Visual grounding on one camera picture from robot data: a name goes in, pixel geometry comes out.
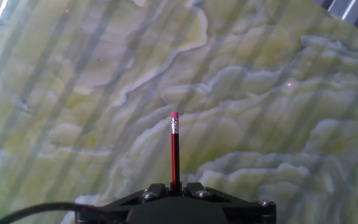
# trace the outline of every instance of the screw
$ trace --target screw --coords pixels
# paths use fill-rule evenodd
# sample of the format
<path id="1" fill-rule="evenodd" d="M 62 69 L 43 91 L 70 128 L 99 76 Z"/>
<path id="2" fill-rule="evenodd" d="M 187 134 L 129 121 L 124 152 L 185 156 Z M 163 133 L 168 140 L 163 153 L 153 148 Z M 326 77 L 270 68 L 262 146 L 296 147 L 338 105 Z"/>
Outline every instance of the screw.
<path id="1" fill-rule="evenodd" d="M 142 194 L 143 198 L 145 199 L 150 199 L 150 198 L 154 198 L 155 197 L 155 193 L 154 192 L 144 192 Z"/>
<path id="2" fill-rule="evenodd" d="M 199 190 L 196 192 L 196 195 L 199 197 L 206 197 L 209 196 L 209 192 L 206 190 Z"/>
<path id="3" fill-rule="evenodd" d="M 259 200 L 258 203 L 261 204 L 262 206 L 274 205 L 274 202 L 271 202 L 269 200 L 264 200 L 264 199 Z"/>

